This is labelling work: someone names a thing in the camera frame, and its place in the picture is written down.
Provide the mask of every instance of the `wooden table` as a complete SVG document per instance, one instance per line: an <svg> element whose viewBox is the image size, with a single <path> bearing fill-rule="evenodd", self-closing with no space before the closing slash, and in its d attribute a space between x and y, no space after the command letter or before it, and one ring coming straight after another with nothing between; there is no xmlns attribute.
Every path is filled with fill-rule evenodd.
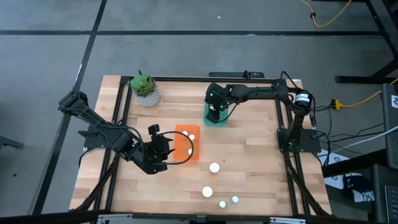
<svg viewBox="0 0 398 224"><path fill-rule="evenodd" d="M106 75L95 111L111 120L120 76ZM121 160L112 202L113 212L207 214L207 215L292 215L287 176L279 152L274 100L252 100L236 107L226 128L206 127L203 123L204 97L208 82L157 82L162 98L153 108L144 108L131 98L127 124L150 141L148 126L159 124L160 132L171 131L177 124L197 124L201 128L198 162L169 166L155 175L143 173L133 162ZM267 86L245 83L247 86ZM119 112L122 116L123 105ZM310 127L309 119L305 127ZM88 153L81 162L70 208L82 203L100 176L104 149ZM324 210L330 212L328 196L319 161L310 153L301 153L305 183ZM217 162L220 171L212 174L209 165ZM210 186L213 195L202 196ZM107 187L102 196L104 208ZM299 211L303 212L300 191L296 186ZM232 203L237 195L239 203ZM220 208L224 200L226 208Z"/></svg>

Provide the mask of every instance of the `orange tray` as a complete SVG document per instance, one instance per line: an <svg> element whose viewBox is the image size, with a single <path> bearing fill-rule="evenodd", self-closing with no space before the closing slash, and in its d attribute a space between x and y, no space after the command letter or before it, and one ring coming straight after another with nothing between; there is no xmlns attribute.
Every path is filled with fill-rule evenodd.
<svg viewBox="0 0 398 224"><path fill-rule="evenodd" d="M197 162L199 160L199 151L200 151L200 127L198 125L191 124L178 124L175 127L176 131L188 132L188 136L193 134L195 136L193 140L193 155L189 162ZM174 137L174 152L173 159L175 162L184 161L189 156L188 150L191 148L191 144L189 140L182 136L181 134L175 134Z"/></svg>

